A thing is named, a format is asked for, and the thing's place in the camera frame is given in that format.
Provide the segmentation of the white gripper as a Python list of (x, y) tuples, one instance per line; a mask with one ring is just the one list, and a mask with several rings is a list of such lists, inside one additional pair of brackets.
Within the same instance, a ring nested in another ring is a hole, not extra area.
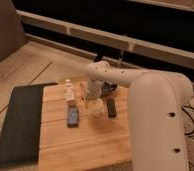
[[(86, 84), (86, 99), (85, 107), (87, 110), (91, 108), (91, 100), (97, 99), (101, 96), (102, 84), (99, 81), (94, 81), (91, 79), (87, 80)], [(98, 99), (98, 115), (102, 115), (104, 112), (104, 103), (102, 99)]]

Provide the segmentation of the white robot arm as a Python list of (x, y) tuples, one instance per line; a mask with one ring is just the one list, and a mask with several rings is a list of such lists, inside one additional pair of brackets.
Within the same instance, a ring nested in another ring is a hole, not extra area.
[(189, 171), (182, 107), (194, 95), (181, 73), (114, 68), (106, 61), (90, 63), (86, 98), (101, 95), (109, 81), (128, 89), (127, 109), (133, 171)]

